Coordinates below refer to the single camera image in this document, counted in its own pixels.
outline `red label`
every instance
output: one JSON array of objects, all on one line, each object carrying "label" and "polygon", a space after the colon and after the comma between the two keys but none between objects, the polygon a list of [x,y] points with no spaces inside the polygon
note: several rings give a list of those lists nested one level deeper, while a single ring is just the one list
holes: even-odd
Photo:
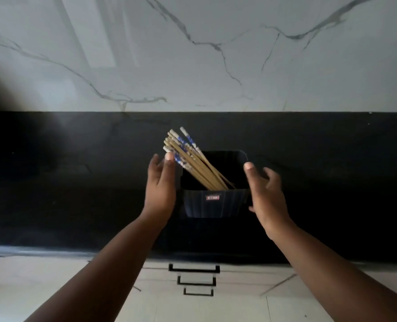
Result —
[{"label": "red label", "polygon": [[206,200],[219,200],[219,195],[206,195]]}]

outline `drawer handle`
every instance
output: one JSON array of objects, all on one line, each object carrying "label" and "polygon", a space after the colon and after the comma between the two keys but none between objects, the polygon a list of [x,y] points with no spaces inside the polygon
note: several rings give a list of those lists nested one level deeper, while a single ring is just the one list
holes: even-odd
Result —
[{"label": "drawer handle", "polygon": [[208,296],[213,297],[213,289],[210,290],[210,294],[194,294],[194,293],[187,293],[186,288],[183,288],[183,294],[187,296]]},{"label": "drawer handle", "polygon": [[206,283],[193,283],[193,282],[180,282],[180,276],[177,276],[177,285],[183,285],[183,286],[209,286],[209,287],[215,287],[217,285],[217,279],[213,277],[213,282],[211,284],[206,284]]},{"label": "drawer handle", "polygon": [[207,269],[176,269],[173,268],[173,264],[169,264],[169,271],[174,272],[202,272],[202,273],[221,273],[221,269],[219,265],[215,265],[215,270],[207,270]]}]

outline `right hand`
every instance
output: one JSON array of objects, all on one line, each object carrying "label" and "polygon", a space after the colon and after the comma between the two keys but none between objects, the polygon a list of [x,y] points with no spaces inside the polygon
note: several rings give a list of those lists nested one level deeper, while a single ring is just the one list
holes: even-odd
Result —
[{"label": "right hand", "polygon": [[244,164],[244,170],[252,193],[253,206],[249,210],[255,212],[268,237],[272,239],[279,228],[294,224],[288,214],[280,176],[265,167],[269,179],[261,177],[251,162]]}]

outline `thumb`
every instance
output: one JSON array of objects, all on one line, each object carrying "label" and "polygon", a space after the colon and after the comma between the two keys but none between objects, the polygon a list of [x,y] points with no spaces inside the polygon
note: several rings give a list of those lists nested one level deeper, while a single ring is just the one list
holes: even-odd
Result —
[{"label": "thumb", "polygon": [[172,152],[168,152],[164,157],[163,171],[161,172],[159,184],[164,183],[166,185],[174,185],[174,170],[174,155]]},{"label": "thumb", "polygon": [[246,177],[248,178],[249,187],[251,188],[252,196],[256,193],[261,193],[265,189],[262,178],[255,166],[251,162],[247,162],[243,166]]}]

